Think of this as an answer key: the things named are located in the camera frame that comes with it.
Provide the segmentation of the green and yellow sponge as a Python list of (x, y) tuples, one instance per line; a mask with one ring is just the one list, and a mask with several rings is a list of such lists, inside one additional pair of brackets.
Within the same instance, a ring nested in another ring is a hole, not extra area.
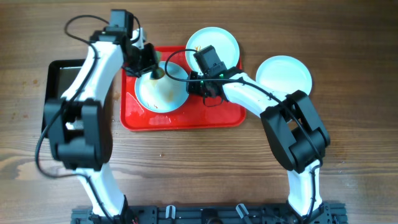
[(151, 80), (159, 80), (159, 79), (161, 79), (162, 77), (164, 77), (164, 75), (165, 75), (164, 69), (158, 67), (158, 68), (156, 68), (155, 70), (153, 70), (153, 71), (150, 73), (150, 79), (151, 79)]

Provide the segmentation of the light blue plate bottom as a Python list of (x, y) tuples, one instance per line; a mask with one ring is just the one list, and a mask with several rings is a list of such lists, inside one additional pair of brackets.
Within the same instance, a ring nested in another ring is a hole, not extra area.
[(285, 93), (301, 90), (310, 94), (313, 86), (310, 70), (298, 59), (277, 55), (261, 63), (256, 72), (256, 82)]

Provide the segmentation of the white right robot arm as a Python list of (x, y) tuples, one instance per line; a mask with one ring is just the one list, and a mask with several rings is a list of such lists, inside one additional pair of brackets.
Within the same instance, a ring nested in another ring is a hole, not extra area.
[(287, 170), (290, 209), (301, 223), (319, 216), (319, 174), (330, 136), (309, 96), (278, 93), (236, 67), (212, 77), (191, 72), (187, 81), (189, 93), (219, 96), (260, 117), (275, 159)]

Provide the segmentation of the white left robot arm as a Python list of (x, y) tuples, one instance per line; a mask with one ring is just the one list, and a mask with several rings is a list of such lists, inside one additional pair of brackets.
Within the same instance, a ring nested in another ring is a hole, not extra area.
[(59, 99), (45, 102), (41, 138), (49, 140), (52, 157), (85, 189), (92, 204), (89, 221), (133, 223), (134, 212), (109, 166), (113, 139), (104, 106), (120, 69), (137, 76), (155, 70), (159, 63), (141, 28), (99, 30), (88, 44), (75, 80)]

